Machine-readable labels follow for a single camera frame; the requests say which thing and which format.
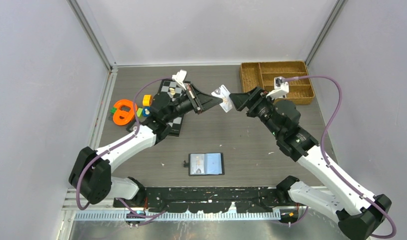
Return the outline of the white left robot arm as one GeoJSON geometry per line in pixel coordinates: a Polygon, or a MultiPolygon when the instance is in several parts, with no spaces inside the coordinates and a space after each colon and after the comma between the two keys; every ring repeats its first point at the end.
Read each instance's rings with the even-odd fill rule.
{"type": "Polygon", "coordinates": [[[185,85],[185,93],[171,100],[166,93],[157,93],[150,105],[150,116],[136,123],[136,129],[98,149],[89,146],[80,150],[68,182],[76,189],[76,203],[84,210],[80,197],[88,205],[105,198],[124,199],[131,206],[144,203],[144,187],[132,177],[114,177],[112,173],[139,152],[157,145],[171,131],[170,122],[190,111],[201,114],[222,103],[222,99],[198,90],[193,84],[185,85]]]}

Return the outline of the black leather card holder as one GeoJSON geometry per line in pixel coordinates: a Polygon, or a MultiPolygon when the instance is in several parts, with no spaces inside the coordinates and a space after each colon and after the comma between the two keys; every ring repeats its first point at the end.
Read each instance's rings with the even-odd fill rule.
{"type": "Polygon", "coordinates": [[[211,152],[211,153],[195,153],[195,154],[206,154],[205,156],[205,175],[190,175],[189,169],[189,160],[190,153],[188,155],[188,160],[183,161],[183,167],[188,169],[188,175],[190,177],[198,176],[222,176],[225,174],[225,164],[224,164],[224,155],[222,152],[211,152]]]}

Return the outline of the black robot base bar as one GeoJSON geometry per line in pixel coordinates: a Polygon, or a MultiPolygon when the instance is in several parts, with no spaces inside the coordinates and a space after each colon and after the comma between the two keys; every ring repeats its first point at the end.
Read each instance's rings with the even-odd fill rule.
{"type": "Polygon", "coordinates": [[[146,187],[131,200],[131,208],[146,209],[152,213],[196,214],[225,213],[235,207],[237,213],[269,213],[276,207],[296,207],[285,193],[276,188],[254,187],[146,187]]]}

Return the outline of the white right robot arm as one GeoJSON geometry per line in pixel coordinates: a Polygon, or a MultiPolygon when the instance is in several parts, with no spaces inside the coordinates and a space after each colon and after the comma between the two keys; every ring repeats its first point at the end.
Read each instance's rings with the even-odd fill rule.
{"type": "Polygon", "coordinates": [[[232,93],[235,109],[247,108],[246,115],[259,118],[274,135],[280,151],[316,176],[331,192],[327,194],[288,176],[277,186],[277,200],[306,205],[337,223],[351,240],[365,240],[385,220],[392,201],[375,195],[353,180],[334,161],[323,154],[319,142],[299,125],[301,113],[289,100],[273,103],[268,93],[256,87],[247,93],[232,93]]]}

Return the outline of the white credit card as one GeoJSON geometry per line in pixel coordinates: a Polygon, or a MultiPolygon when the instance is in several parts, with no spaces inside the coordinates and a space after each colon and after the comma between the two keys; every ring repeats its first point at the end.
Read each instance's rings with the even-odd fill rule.
{"type": "Polygon", "coordinates": [[[211,93],[212,96],[222,99],[222,103],[220,103],[219,106],[225,113],[228,113],[233,109],[233,102],[230,99],[230,94],[230,91],[223,84],[211,93]]]}
{"type": "Polygon", "coordinates": [[[189,156],[189,174],[205,175],[206,171],[206,154],[205,153],[193,153],[189,156]]]}

